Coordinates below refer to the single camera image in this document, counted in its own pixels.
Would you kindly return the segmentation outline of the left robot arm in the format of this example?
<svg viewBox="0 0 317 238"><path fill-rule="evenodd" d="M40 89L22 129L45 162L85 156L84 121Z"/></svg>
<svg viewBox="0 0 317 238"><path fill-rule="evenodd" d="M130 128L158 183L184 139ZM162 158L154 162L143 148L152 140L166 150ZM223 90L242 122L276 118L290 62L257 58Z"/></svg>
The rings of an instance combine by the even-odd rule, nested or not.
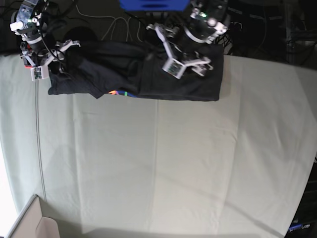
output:
<svg viewBox="0 0 317 238"><path fill-rule="evenodd" d="M167 60L163 71L180 79L187 69L199 76L213 70L212 60L200 53L199 48L212 44L227 32L230 23L227 6L226 0L194 0L187 20L176 15L175 23L155 23L146 27L156 32L164 46Z"/></svg>

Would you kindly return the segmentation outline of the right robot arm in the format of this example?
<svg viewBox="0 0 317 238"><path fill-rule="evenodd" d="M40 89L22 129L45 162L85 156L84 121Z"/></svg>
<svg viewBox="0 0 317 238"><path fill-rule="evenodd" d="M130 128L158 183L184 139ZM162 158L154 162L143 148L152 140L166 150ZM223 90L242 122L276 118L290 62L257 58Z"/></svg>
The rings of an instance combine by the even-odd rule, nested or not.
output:
<svg viewBox="0 0 317 238"><path fill-rule="evenodd" d="M12 15L10 29L21 37L20 58L25 68L30 69L33 81L48 78L50 66L67 74L66 51L81 44L71 39L56 41L53 32L66 25L64 18L77 3L73 0L60 12L58 4L51 0L24 0Z"/></svg>

